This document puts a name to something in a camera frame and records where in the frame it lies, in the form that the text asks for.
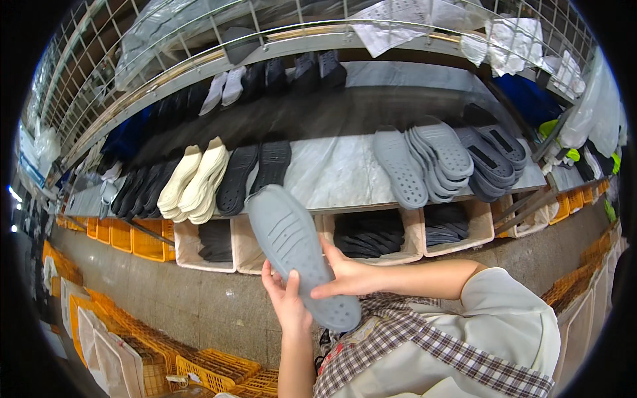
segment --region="white shirt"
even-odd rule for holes
[[[552,375],[560,348],[553,309],[502,268],[475,274],[461,294],[465,312],[411,304],[432,326],[485,352]],[[407,341],[332,398],[503,397]]]

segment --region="concrete floor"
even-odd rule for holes
[[[564,221],[522,239],[496,239],[476,250],[435,259],[469,258],[503,267],[541,295],[577,268],[579,254],[608,225],[604,204],[586,206]],[[82,270],[84,285],[186,344],[216,348],[278,368],[281,328],[260,276],[222,274],[158,263],[120,252],[55,226],[52,244]],[[318,328],[315,340],[319,339]]]

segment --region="hand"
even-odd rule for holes
[[[336,279],[317,286],[310,292],[313,299],[322,299],[337,294],[368,294],[382,286],[382,268],[369,266],[346,257],[337,247],[322,236],[318,237],[327,261],[334,270]]]
[[[283,278],[279,273],[271,274],[272,265],[269,260],[263,263],[261,280],[266,287],[272,305],[275,308],[276,317],[281,324],[284,339],[297,339],[309,336],[311,339],[310,325],[312,315],[303,305],[299,297],[299,272],[293,269],[287,279],[287,286],[283,287]]]

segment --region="person's left hand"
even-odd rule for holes
[[[279,273],[271,274],[272,265],[269,260],[263,263],[261,280],[266,287],[272,305],[275,308],[276,317],[281,324],[283,338],[297,339],[310,336],[312,315],[303,305],[299,297],[300,277],[298,271],[293,269],[284,288],[283,278]]]

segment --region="checkered fabric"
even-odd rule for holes
[[[339,354],[324,364],[314,384],[315,398],[329,398],[357,374],[403,344],[412,341],[433,357],[465,376],[512,397],[546,397],[553,379],[540,372],[498,358],[458,340],[413,312],[409,304],[438,305],[438,300],[396,294],[374,294],[361,300],[360,325],[376,318],[363,341],[347,343],[357,330],[344,335]]]

